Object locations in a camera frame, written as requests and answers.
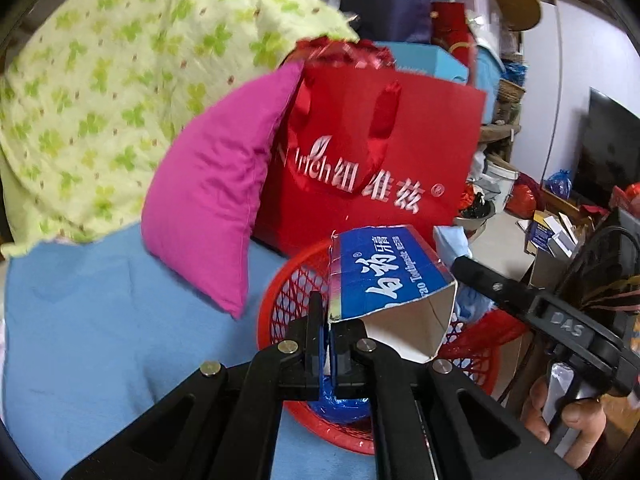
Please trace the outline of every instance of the bed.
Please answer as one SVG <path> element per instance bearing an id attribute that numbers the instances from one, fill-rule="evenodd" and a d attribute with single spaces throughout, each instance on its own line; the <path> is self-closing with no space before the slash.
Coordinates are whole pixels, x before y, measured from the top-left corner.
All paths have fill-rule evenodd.
<path id="1" fill-rule="evenodd" d="M 3 420 L 33 470 L 22 464 L 24 474 L 49 480 L 205 359 L 254 355 L 260 298 L 283 259 L 252 244 L 235 322 L 145 251 L 145 192 L 192 117 L 276 68 L 300 38 L 355 36 L 321 0 L 59 0 L 43 15 L 22 20 L 34 23 L 0 78 L 12 237 L 0 362 Z M 11 439 L 0 434 L 3 452 Z M 373 478 L 374 461 L 283 414 L 274 478 L 345 472 Z"/>

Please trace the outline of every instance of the metal screw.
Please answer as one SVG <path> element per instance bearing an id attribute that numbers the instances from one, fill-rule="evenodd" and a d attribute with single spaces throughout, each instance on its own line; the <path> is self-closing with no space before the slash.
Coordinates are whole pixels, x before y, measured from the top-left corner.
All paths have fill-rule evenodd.
<path id="1" fill-rule="evenodd" d="M 373 352 L 376 349 L 376 342 L 373 339 L 364 337 L 356 343 L 356 348 L 361 352 Z"/>
<path id="2" fill-rule="evenodd" d="M 453 370 L 453 365 L 446 359 L 436 359 L 432 366 L 433 370 L 439 374 L 448 374 Z"/>
<path id="3" fill-rule="evenodd" d="M 220 373 L 222 365 L 218 361 L 204 361 L 200 365 L 200 373 L 205 377 L 211 377 Z"/>
<path id="4" fill-rule="evenodd" d="M 284 341 L 280 341 L 278 343 L 278 350 L 280 350 L 283 354 L 293 354 L 298 350 L 298 343 L 291 339 L 285 339 Z"/>

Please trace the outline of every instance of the red ribbon handle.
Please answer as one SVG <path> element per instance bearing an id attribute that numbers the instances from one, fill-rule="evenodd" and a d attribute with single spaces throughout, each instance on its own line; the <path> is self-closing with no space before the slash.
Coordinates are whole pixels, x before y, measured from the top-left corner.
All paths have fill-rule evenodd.
<path id="1" fill-rule="evenodd" d="M 354 186 L 350 193 L 345 193 L 334 186 L 323 185 L 321 182 L 299 173 L 295 160 L 289 156 L 289 153 L 295 153 L 299 147 L 298 133 L 304 130 L 311 112 L 311 91 L 303 78 L 287 123 L 286 167 L 296 185 L 304 191 L 332 192 L 344 198 L 358 196 L 382 168 L 386 150 L 388 149 L 389 137 L 396 125 L 401 91 L 400 83 L 393 81 L 387 84 L 376 98 L 369 135 L 367 136 L 366 172 L 358 185 Z"/>

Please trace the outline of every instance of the magenta cushion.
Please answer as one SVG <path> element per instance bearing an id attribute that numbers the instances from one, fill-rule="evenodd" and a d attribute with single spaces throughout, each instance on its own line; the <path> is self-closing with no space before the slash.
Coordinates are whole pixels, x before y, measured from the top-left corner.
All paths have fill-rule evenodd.
<path id="1" fill-rule="evenodd" d="M 299 63 L 284 64 L 194 118 L 146 194 L 146 248 L 236 319 L 273 136 L 301 71 Z"/>

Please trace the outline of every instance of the human hand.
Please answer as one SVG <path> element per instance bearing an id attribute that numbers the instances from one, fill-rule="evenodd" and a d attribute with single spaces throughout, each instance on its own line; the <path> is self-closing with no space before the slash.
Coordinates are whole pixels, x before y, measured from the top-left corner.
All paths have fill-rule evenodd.
<path id="1" fill-rule="evenodd" d="M 550 434 L 549 428 L 542 418 L 542 408 L 545 405 L 546 393 L 545 377 L 540 377 L 529 391 L 529 399 L 522 408 L 521 422 L 531 433 L 545 444 Z M 564 456 L 565 462 L 571 467 L 578 468 L 586 462 L 593 446 L 602 435 L 607 423 L 601 404 L 595 399 L 576 400 L 562 410 L 562 421 L 580 435 Z"/>

